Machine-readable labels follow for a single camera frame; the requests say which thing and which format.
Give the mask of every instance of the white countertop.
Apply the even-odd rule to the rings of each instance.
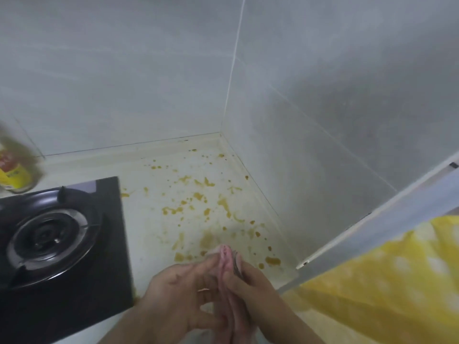
[[[277,215],[219,134],[49,156],[38,166],[34,190],[119,177],[137,296],[165,267],[201,260],[219,243],[263,268],[277,288],[296,277],[299,260]],[[120,317],[59,343],[96,343]]]

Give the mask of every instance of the black stovetop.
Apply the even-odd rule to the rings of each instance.
[[[29,256],[31,253],[31,238],[22,239],[23,243],[20,239],[21,234],[27,235],[27,229],[30,228],[24,224],[24,221],[30,222],[31,217],[16,222],[12,228],[10,223],[15,219],[5,220],[5,215],[12,217],[15,212],[20,211],[17,208],[20,208],[22,203],[35,200],[33,196],[47,198],[53,196],[52,191],[57,195],[65,195],[66,190],[67,193],[72,194],[72,198],[74,194],[78,194],[73,192],[75,190],[85,192],[79,193],[83,197],[89,193],[83,201],[86,204],[91,202],[92,209],[79,208],[78,210],[83,211],[89,218],[87,222],[89,228],[93,229],[93,233],[91,236],[85,236],[84,239],[87,239],[85,246],[81,245],[83,250],[73,260],[66,257],[62,262],[54,264],[54,269],[48,267],[42,269],[47,270],[47,273],[20,271],[7,286],[3,283],[0,290],[0,343],[49,344],[133,305],[132,279],[117,177],[67,186],[64,189],[54,188],[0,199],[0,224],[3,222],[0,226],[0,260],[1,257],[3,262],[8,260],[5,258],[9,253],[6,251],[8,243],[5,242],[5,237],[12,238],[14,229],[18,230],[14,247],[23,255]],[[75,204],[61,206],[68,209]],[[67,224],[66,218],[61,213],[52,212],[47,215],[49,217],[46,219],[51,224],[56,222]],[[42,224],[40,229],[48,234],[49,225],[49,223]],[[55,233],[57,236],[53,239],[57,237],[56,241],[61,243],[58,246],[46,245],[52,241],[36,237],[35,232],[33,232],[35,235],[29,234],[39,242],[37,245],[34,240],[34,256],[45,255],[43,250],[46,250],[46,253],[58,254],[60,248],[61,250],[68,248],[69,243],[66,239],[74,239],[76,234],[72,229]],[[5,265],[0,263],[0,277],[2,268],[3,276],[9,273]]]

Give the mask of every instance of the stove burner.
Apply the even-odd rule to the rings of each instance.
[[[88,230],[84,215],[73,209],[50,210],[20,226],[6,248],[15,268],[36,270],[67,257]]]

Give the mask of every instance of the bottle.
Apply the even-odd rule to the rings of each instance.
[[[29,172],[0,144],[0,186],[13,193],[23,193],[33,185]]]

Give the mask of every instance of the yellow cloth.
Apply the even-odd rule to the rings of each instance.
[[[284,299],[381,343],[459,343],[459,216],[423,223]]]

